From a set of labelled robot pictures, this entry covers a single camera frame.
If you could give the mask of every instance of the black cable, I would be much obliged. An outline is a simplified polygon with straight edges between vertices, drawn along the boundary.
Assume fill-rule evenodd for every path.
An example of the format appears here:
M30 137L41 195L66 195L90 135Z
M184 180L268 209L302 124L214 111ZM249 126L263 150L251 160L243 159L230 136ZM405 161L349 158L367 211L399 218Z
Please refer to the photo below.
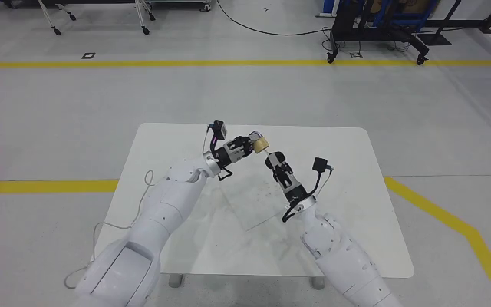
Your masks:
M248 27L247 25L241 24L240 22L236 21L235 19L233 19L232 17L230 17L229 14L227 14L227 12L225 12L225 10L223 9L223 7L220 4L220 1L219 0L216 0L216 3L218 3L218 6L222 10L223 14L225 14L225 16L227 16L232 22L236 23L237 25L240 25L241 27L244 27L246 29L249 29L251 31L254 31L254 32L263 33L263 34L267 34L267 35L274 35L274 36L300 36L300 35L309 35L309 34L314 34L314 33L319 33L319 32L323 32L324 31L324 28L321 29L321 30L315 30L315 31L309 31L309 32L302 32L302 33L293 33L293 34L282 34L282 33L272 33L272 32L261 31L261 30L258 30L258 29L254 29L254 28Z
M213 156L214 158L216 158L216 157L215 157L215 147L216 147L216 141L217 141L217 139L216 139L215 135L213 135L212 140L209 142L209 151L211 151L212 156Z
M321 176L322 176L322 173L321 172L318 172L318 175L317 175L317 181L315 181L315 187L314 189L307 195L307 197L310 197L312 195L314 195L315 191L317 190L317 188L319 187L319 182L321 182Z
M296 205L290 206L288 210L286 210L285 214L283 214L282 217L283 223L286 223L286 221L290 220L290 218L295 215L294 213L290 214L290 212L293 210L293 208L295 208L295 206Z
M325 46L324 46L324 44L325 44L325 42L326 42L326 41L330 41L330 40L331 40L331 39L328 37L328 35L327 35L327 34L325 34L325 32L326 32L327 30L331 30L331 28L328 28L328 27L323 27L323 28L322 28L322 34L323 34L323 35L324 35L324 36L325 36L327 39L326 39L326 40L324 40L324 41L321 43L321 45L322 45L322 47L323 47L323 49L324 49L324 50L326 50L326 51L332 51L330 48L327 48L327 47L325 47ZM336 48L338 48L338 49L339 49L340 47L341 47L341 46L340 46L338 43L336 43Z
M403 47L398 47L398 46L397 46L396 41L393 41L393 42L394 42L394 46L393 46L393 47L391 47L391 46L387 47L387 49L388 49L388 50L390 50L390 51L397 50L397 51L399 51L399 52L404 53L404 52L406 52L406 51L409 49L409 47L411 46L411 44L410 44L410 43L407 43L407 45L405 45L405 46L403 46Z
M457 30L463 30L468 27L460 27L460 28L451 28L451 29L443 29L442 31L457 31ZM432 31L419 31L418 34L420 33L434 33L437 32L438 30L432 30Z

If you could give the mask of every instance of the white cable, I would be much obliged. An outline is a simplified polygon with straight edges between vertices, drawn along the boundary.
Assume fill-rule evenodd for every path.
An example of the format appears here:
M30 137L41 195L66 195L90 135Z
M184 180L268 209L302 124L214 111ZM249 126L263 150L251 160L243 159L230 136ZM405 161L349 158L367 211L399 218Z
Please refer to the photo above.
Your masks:
M329 178L331 178L331 175L332 175L332 172L329 173L328 177L326 178L326 180L324 181L324 183L321 185L321 188L319 189L319 191L317 191L317 194L315 194L315 198L317 198L319 196L319 194L321 193L322 191L322 188L325 186L325 184L328 182Z
M151 173L150 180L147 179L149 173ZM145 174L145 177L144 177L143 181L145 181L145 184L147 185L147 188L145 189L145 191L143 192L143 195L140 198L140 202L138 203L137 215L135 216L135 218L133 219L133 221L131 222L131 224L128 225L128 226L126 226L126 227L114 225L114 224L107 223L107 222L99 222L99 223L95 224L94 230L92 232L92 256L91 256L91 261L89 261L89 263L86 264L85 266L83 266L83 267L81 267L81 268L79 268L79 269L77 269L77 270L75 270L73 272L70 272L70 273L68 273L68 275L66 275L66 277L63 279L63 284L64 284L65 288L67 288L67 289L75 289L76 287L72 287L72 286L69 286L67 284L68 278L70 278L70 276L72 276L76 272L80 272L80 271L82 271L84 269L87 269L89 267L89 265L95 260L95 233L96 233L97 227L99 225L106 224L108 226L112 226L112 227L118 228L118 229L129 229L129 228L131 228L133 226L133 224L135 223L135 221L138 219L138 216L140 215L141 203L143 202L143 199L145 198L145 195L147 195L148 189L150 187L152 187L152 186L155 186L155 184L152 184L152 181L153 181L153 170L147 171L147 173Z
M206 127L206 134L205 134L205 139L203 140L203 148L201 150L201 153L205 153L205 144L206 144L206 137L208 137L208 131L209 131L209 125Z

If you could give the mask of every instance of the table leg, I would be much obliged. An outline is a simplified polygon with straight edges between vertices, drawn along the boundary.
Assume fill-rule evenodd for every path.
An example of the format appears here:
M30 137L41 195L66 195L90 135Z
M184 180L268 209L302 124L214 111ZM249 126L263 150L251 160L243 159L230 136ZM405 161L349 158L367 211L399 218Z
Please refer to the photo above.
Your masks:
M169 286L170 288L179 288L183 284L183 274L170 274Z
M316 290L322 290L324 288L324 277L310 277L310 286Z

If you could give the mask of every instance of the cable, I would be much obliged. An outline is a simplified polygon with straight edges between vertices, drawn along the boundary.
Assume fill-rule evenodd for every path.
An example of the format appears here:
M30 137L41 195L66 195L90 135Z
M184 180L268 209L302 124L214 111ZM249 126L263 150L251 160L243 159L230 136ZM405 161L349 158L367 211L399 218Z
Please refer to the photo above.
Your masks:
M150 180L147 179L149 173L151 173ZM94 229L93 229L93 232L92 232L92 256L91 256L91 258L93 258L94 260L95 260L95 233L96 233L97 227L99 225L106 224L108 226L112 226L112 227L118 228L118 229L129 229L129 228L131 228L133 226L133 224L135 223L135 221L138 219L138 216L140 215L140 210L141 210L141 203L143 202L143 199L145 198L145 195L147 195L148 189L150 187L155 186L155 184L152 184L152 181L153 181L153 170L147 171L147 173L145 174L145 177L143 178L143 181L147 185L147 188L145 189L145 191L143 192L143 195L140 198L140 202L138 203L137 215L135 216L135 218L133 219L133 221L131 222L130 225L128 225L126 227L122 227L122 226L114 225L114 224L111 224L111 223L108 223L108 222L99 222L99 223L95 224ZM80 272L80 271L82 271L84 269L87 269L89 267L89 265L94 260L91 259L91 261L89 261L89 263L86 264L85 266L83 266L83 267L81 267L79 269L76 269L73 272L68 273L68 275L66 275L65 278L63 279L63 284L64 284L65 288L67 288L67 289L75 289L76 287L72 287L72 286L69 286L68 285L68 283L67 283L68 278L70 278L70 276L72 276L76 272Z
M388 49L388 50L390 50L390 51L397 50L397 51L399 51L399 52L404 53L404 52L406 52L406 51L409 49L409 47L411 46L411 44L410 44L410 43L407 43L407 45L405 45L405 46L403 46L403 47L398 47L398 46L397 46L396 41L393 41L393 42L394 42L394 46L393 46L393 47L391 47L391 46L387 47L387 49Z
M79 268L78 270L73 271L73 272L71 272L70 274L68 274L68 275L67 275L67 276L66 276L66 277L63 279L63 284L64 284L65 288L67 288L67 289L75 289L75 288L77 288L77 287L72 287L72 286L69 286L69 285L67 284L67 279L68 279L70 276L72 276L73 274L75 274L76 272L80 272L81 270L84 270L84 269L88 268L88 267L89 267L89 264L91 264L91 263L89 262L89 263L88 263L88 264L86 264L85 266L83 266L83 267Z
M206 138L208 137L208 131L209 131L209 125L206 126L206 134L205 134L205 139L203 140L203 148L201 152L204 154L205 153L205 144L206 144Z
M315 191L317 190L317 188L319 187L319 182L321 181L321 176L322 176L322 173L321 172L318 172L317 174L317 181L315 181L315 187L314 189L308 194L308 197L314 195Z
M151 173L152 176L150 176L150 181L147 181L147 176L148 176L149 173ZM145 195L147 195L148 189L150 187L155 186L155 184L152 184L152 181L153 181L153 170L148 170L147 171L147 173L145 174L145 177L143 178L143 181L145 181L145 184L147 185L147 188L145 189L145 192L143 192L143 195L140 198L140 202L138 203L137 215L135 216L135 218L131 222L131 224L130 224L131 226L135 223L135 221L137 220L138 216L140 215L141 203L143 202L143 198L145 198Z
M323 35L324 35L324 36L325 36L327 39L326 39L326 40L324 40L324 41L321 43L321 45L322 45L322 47L323 47L323 49L324 49L324 50L326 50L326 51L332 51L332 49L327 48L327 47L325 47L325 46L324 46L324 44L325 44L325 42L326 42L326 41L330 41L330 40L331 40L331 39L328 37L328 35L327 35L327 34L325 34L325 32L326 32L327 30L331 30L331 28L328 28L328 27L323 27L323 28L322 28L322 34L323 34ZM338 43L336 43L336 48L338 48L338 49L339 49L340 47L341 47L341 46L340 46Z
M457 30L463 30L468 27L460 27L460 28L451 28L451 29L443 29L442 31L457 31ZM438 30L432 30L432 31L419 31L418 34L420 33L434 33L437 32Z
M317 198L319 196L319 194L321 193L322 191L322 188L324 188L325 184L329 181L329 178L331 178L331 175L332 175L332 171L334 170L334 168L332 167L330 170L329 170L329 175L328 177L325 179L325 182L322 184L321 188L319 189L319 191L317 192L317 194L315 194L315 198Z
M293 33L293 34L282 34L282 33L273 33L273 32L261 31L261 30L251 28L247 25L241 24L240 22L236 21L235 19L230 17L229 14L227 14L227 12L225 12L225 10L223 9L219 0L216 0L216 3L218 4L220 9L222 10L223 14L225 14L225 16L227 16L232 22L236 23L237 25L240 25L243 28L249 29L249 30L254 31L254 32L263 33L263 34L267 34L267 35L274 35L274 36L300 36L300 35L309 35L309 34L314 34L314 33L319 33L319 32L324 31L324 29L321 29L321 30L302 32L302 33Z

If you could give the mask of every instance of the caster wheel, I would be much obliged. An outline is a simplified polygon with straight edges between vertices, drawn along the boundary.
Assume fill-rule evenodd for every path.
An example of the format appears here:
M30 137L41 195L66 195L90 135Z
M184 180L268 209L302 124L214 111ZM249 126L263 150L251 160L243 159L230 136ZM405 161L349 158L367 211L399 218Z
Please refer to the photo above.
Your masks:
M421 66L424 64L424 58L419 58L416 60L416 65Z

